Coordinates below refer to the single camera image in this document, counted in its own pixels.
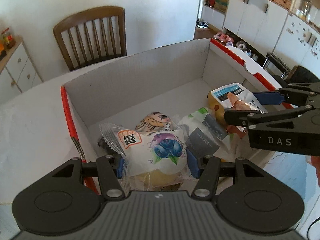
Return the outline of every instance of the black cable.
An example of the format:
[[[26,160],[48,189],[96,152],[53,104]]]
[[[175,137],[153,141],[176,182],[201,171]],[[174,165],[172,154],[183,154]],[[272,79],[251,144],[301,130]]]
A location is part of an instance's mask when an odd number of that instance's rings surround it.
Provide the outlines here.
[[[314,221],[310,224],[310,226],[308,227],[308,230],[307,230],[307,239],[308,239],[308,240],[311,240],[310,237],[309,237],[309,232],[310,232],[311,227],[312,227],[315,223],[317,223],[318,221],[320,221],[320,217],[318,217],[316,220],[314,220]]]

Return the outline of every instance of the gray paper label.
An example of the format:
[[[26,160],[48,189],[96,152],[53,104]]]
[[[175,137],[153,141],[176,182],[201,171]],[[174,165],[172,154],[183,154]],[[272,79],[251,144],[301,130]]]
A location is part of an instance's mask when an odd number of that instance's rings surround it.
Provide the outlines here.
[[[208,136],[206,136],[199,128],[196,128],[189,136],[193,149],[203,155],[213,155],[219,146],[216,145]]]
[[[218,124],[218,122],[210,115],[207,114],[202,124],[204,124],[210,132],[218,137],[220,140],[227,136],[226,131]]]

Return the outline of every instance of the orange label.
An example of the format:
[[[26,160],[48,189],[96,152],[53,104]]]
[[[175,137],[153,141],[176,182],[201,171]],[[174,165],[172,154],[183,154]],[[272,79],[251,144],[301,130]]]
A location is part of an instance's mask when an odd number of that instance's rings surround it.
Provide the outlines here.
[[[118,137],[125,149],[142,142],[140,134],[133,130],[121,130],[118,132]]]

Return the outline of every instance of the plastic wrapper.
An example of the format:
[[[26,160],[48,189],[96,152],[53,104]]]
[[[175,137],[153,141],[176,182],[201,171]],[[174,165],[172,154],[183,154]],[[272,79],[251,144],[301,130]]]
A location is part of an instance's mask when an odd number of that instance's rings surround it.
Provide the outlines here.
[[[125,159],[126,192],[161,190],[190,177],[182,129],[137,132],[105,123],[100,130],[107,144]]]
[[[230,151],[230,135],[209,112],[210,109],[202,107],[180,120],[177,116],[172,119],[184,129],[191,153],[214,155],[222,161],[233,162],[235,158]]]
[[[166,114],[152,112],[140,121],[135,130],[137,132],[169,131],[171,120]]]
[[[238,83],[232,83],[211,91],[208,94],[208,100],[210,109],[214,111],[216,119],[225,128],[228,126],[223,118],[226,109],[267,112],[256,97]],[[242,132],[245,127],[237,126],[237,128]]]

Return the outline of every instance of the glass jar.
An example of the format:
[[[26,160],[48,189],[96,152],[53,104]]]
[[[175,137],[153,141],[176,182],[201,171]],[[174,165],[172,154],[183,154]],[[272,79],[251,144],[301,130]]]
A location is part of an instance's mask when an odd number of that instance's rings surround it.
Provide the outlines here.
[[[302,11],[302,16],[306,18],[307,14],[310,12],[311,0],[301,0],[299,10]]]
[[[2,40],[4,44],[6,45],[7,49],[11,49],[15,44],[16,41],[14,37],[12,36],[12,33],[10,31],[10,28],[6,28],[2,33]]]

